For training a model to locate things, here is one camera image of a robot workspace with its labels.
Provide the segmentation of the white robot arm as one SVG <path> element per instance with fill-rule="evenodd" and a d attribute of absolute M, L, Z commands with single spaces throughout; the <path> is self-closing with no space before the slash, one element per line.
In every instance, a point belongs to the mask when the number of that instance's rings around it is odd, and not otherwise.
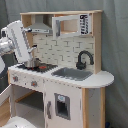
<path fill-rule="evenodd" d="M 27 32 L 31 32 L 31 29 L 24 28 L 20 20 L 14 21 L 1 29 L 0 78 L 2 78 L 8 70 L 2 59 L 3 55 L 14 52 L 19 63 L 33 59 L 32 51 L 36 48 L 36 45 L 32 47 L 29 46 L 26 35 Z"/>

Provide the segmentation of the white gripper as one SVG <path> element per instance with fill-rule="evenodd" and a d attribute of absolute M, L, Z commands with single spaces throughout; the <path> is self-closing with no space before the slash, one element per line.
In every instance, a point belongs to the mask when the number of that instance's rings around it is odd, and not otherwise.
<path fill-rule="evenodd" d="M 19 63 L 30 61 L 33 58 L 34 48 L 29 46 L 26 31 L 20 20 L 7 25 L 7 37 L 14 44 L 14 52 Z"/>

